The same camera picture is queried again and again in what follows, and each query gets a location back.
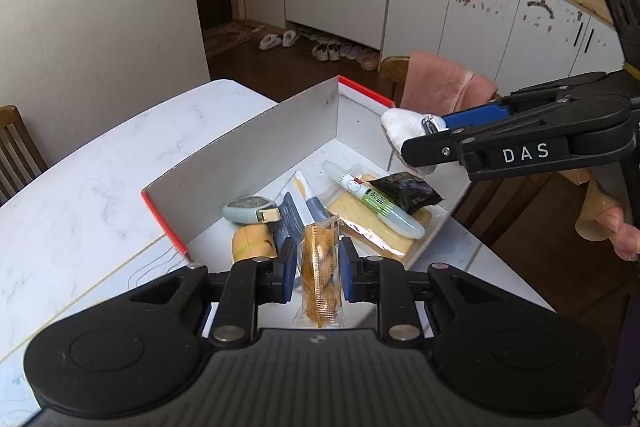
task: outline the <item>cardboard box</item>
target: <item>cardboard box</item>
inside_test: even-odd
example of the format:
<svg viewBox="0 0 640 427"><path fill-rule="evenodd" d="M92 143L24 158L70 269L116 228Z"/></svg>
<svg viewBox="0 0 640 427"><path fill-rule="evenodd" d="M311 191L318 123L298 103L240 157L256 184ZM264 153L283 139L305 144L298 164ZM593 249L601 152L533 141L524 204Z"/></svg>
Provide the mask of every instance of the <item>cardboard box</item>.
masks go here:
<svg viewBox="0 0 640 427"><path fill-rule="evenodd" d="M322 171L324 160L346 169L361 164L380 176L390 168L403 170L380 125L380 115L392 105L344 77L331 78L204 146L145 187L142 196L178 251L206 264L209 271L229 270L237 228L222 217L229 201L252 194L273 199L298 170L320 195L333 184ZM442 184L432 184L446 200L429 207L427 233L403 260L406 267L435 237L468 186L462 167L449 164L438 169L438 179L454 188L449 197L441 191ZM363 256L374 253L364 245L356 247ZM258 326L290 327L300 297L297 290L287 305L260 306ZM343 306L350 327L373 308L369 303Z"/></svg>

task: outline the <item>doormat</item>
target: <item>doormat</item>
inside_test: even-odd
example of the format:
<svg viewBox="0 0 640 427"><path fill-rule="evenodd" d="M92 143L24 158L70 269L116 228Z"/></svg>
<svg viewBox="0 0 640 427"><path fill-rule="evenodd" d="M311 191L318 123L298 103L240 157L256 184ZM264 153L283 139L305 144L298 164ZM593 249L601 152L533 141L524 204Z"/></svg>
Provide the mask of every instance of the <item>doormat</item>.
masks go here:
<svg viewBox="0 0 640 427"><path fill-rule="evenodd" d="M247 42L254 30L251 26L229 22L203 31L202 40L207 58Z"/></svg>

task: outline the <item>black snack bag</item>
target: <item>black snack bag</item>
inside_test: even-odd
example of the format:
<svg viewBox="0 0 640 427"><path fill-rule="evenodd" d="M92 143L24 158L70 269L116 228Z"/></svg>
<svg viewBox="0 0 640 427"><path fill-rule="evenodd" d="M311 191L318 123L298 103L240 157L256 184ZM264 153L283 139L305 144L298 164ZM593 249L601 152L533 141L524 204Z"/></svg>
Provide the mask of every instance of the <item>black snack bag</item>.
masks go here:
<svg viewBox="0 0 640 427"><path fill-rule="evenodd" d="M410 172L396 172L369 183L384 192L407 214L413 214L422 206L438 204L442 201L430 184Z"/></svg>

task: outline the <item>white table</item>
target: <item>white table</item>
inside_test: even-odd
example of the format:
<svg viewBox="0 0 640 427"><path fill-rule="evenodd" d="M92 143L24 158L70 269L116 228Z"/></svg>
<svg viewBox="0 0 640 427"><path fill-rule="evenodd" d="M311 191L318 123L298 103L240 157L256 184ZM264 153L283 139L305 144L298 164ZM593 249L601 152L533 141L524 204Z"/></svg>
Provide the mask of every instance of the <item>white table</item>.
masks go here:
<svg viewBox="0 0 640 427"><path fill-rule="evenodd" d="M0 206L0 361L162 235L143 187L273 105L210 82L96 138Z"/></svg>
<svg viewBox="0 0 640 427"><path fill-rule="evenodd" d="M0 273L0 287L9 289L0 293L0 426L20 425L37 410L22 357L40 327L184 263L143 204L140 189L273 105L229 80L197 87L95 139L0 207L0 237L12 252ZM438 179L451 176L442 168ZM460 180L445 184L438 190L449 199L446 188L456 192ZM436 261L547 306L453 219L413 269Z"/></svg>

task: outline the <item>white wall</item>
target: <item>white wall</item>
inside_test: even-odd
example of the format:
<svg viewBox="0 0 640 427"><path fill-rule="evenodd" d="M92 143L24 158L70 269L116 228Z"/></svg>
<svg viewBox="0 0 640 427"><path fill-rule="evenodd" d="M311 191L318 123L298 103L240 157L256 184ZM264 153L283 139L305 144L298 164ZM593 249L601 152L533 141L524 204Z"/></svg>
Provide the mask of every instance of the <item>white wall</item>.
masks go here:
<svg viewBox="0 0 640 427"><path fill-rule="evenodd" d="M0 0L0 105L48 163L208 80L196 0Z"/></svg>

